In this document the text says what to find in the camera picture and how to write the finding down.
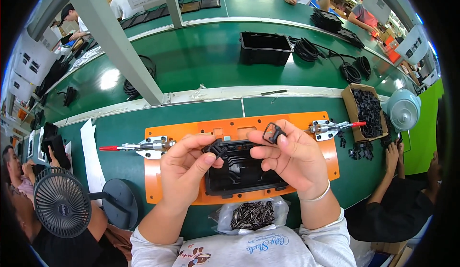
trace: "fingernail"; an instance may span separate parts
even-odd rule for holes
[[[214,161],[216,161],[216,156],[215,155],[208,155],[204,158],[204,162],[206,164],[213,164]]]
[[[280,138],[280,144],[282,146],[288,145],[288,143],[289,143],[288,138],[284,134],[281,134],[279,138]]]

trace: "pink shirt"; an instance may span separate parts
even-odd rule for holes
[[[23,192],[25,195],[34,195],[34,186],[30,179],[25,175],[21,175],[23,182],[17,187],[20,192]]]

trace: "red clamp handle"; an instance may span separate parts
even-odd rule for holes
[[[118,151],[118,146],[101,146],[99,147],[99,151]]]
[[[365,126],[365,125],[366,125],[365,121],[360,121],[360,122],[353,122],[353,125],[351,127]]]

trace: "metal pins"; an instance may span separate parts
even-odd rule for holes
[[[233,229],[257,230],[275,220],[271,201],[246,202],[233,210],[230,227]]]

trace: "green workbench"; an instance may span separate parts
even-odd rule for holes
[[[184,21],[211,17],[263,17],[313,25],[310,6],[290,6],[283,0],[221,0],[221,8],[183,14]],[[131,37],[155,28],[172,24],[170,17],[163,17],[125,30]],[[355,32],[364,44],[376,51],[376,42],[364,30],[351,23],[344,27]],[[155,81],[166,92],[189,91],[200,84],[208,88],[243,85],[299,85],[329,88],[345,88],[348,83],[341,77],[338,67],[340,58],[303,62],[292,55],[284,67],[238,63],[240,54],[239,33],[243,31],[286,34],[296,38],[306,37],[314,43],[329,47],[339,53],[366,56],[371,62],[370,80],[363,84],[374,86],[377,93],[390,96],[394,90],[406,87],[414,91],[406,75],[387,61],[367,50],[360,50],[347,42],[312,29],[292,27],[276,23],[230,22],[212,23],[152,34],[132,41],[136,52],[152,58],[157,65]],[[62,80],[48,95],[44,121],[56,122],[73,115],[126,102],[119,75],[106,55],[97,57]],[[62,96],[67,86],[77,89],[77,99],[69,107],[63,107]],[[349,120],[341,98],[314,97],[244,98],[245,116],[326,111],[336,121]],[[241,100],[200,102],[150,108],[134,112],[100,117],[96,120],[95,140],[97,146],[137,143],[144,137],[147,127],[172,125],[215,119],[243,117]],[[74,174],[87,187],[85,160],[81,146],[80,128],[84,122],[63,126],[58,133],[67,142],[72,141]],[[345,132],[346,148],[334,138],[340,167],[340,178],[331,182],[331,188],[342,207],[347,208],[370,195],[384,174],[384,151],[380,142],[374,142],[374,159],[353,160],[348,149],[353,147],[351,131]],[[143,198],[144,210],[153,205],[145,201],[144,159],[135,153],[98,152],[106,180],[124,178],[138,187]],[[299,201],[295,194],[285,195],[291,202],[287,225],[296,228],[300,224]],[[192,206],[185,219],[181,235],[185,239],[213,235],[215,223],[208,215],[218,205]]]
[[[183,14],[184,21],[209,17],[265,17],[313,25],[310,15],[313,8],[306,5],[291,6],[283,0],[221,0],[221,8],[206,9]],[[137,35],[171,24],[169,16],[126,29],[127,36]],[[352,23],[345,28],[355,32],[363,43],[375,51],[381,50],[376,41],[363,29]],[[318,31],[273,23],[213,23],[153,34],[132,41],[136,52],[156,62],[155,81],[166,92],[194,90],[200,84],[208,88],[241,85],[302,85],[345,88],[347,81],[339,73],[340,58],[304,62],[296,55],[284,67],[238,63],[240,54],[239,33],[244,31],[286,34],[296,38],[306,37],[314,43],[329,47],[339,53],[366,56],[372,74],[363,84],[374,86],[377,93],[390,96],[394,90],[406,87],[414,91],[409,77],[375,54],[360,50],[349,43]],[[115,66],[104,54],[85,64],[62,80],[48,95],[45,106],[46,121],[56,122],[93,109],[125,102],[125,78],[118,75]],[[63,96],[72,86],[78,91],[77,100],[63,107]]]
[[[300,113],[327,111],[330,118],[346,121],[348,114],[341,98],[313,97],[273,97],[244,98],[245,116],[270,114]],[[215,119],[243,117],[241,100],[219,102],[201,102],[182,104],[160,108],[151,108],[135,112],[111,115],[95,121],[96,146],[120,145],[137,143],[144,137],[147,127],[173,125]],[[81,145],[80,128],[85,122],[64,126],[58,129],[67,142],[72,142],[72,164],[74,174],[87,188],[85,160]],[[38,147],[38,136],[35,138],[34,151]],[[384,150],[377,140],[374,142],[374,159],[353,160],[348,156],[348,149],[353,148],[353,135],[345,131],[346,148],[340,147],[339,138],[335,137],[335,145],[340,168],[340,178],[331,182],[331,189],[336,195],[340,206],[347,208],[370,195],[384,175]],[[135,184],[143,199],[147,214],[153,205],[145,201],[144,158],[135,152],[99,152],[99,160],[105,179],[124,178]],[[283,196],[291,202],[287,225],[297,228],[300,225],[299,201],[296,195]],[[181,235],[185,239],[213,235],[211,229],[215,223],[208,215],[220,205],[192,206],[189,209]]]

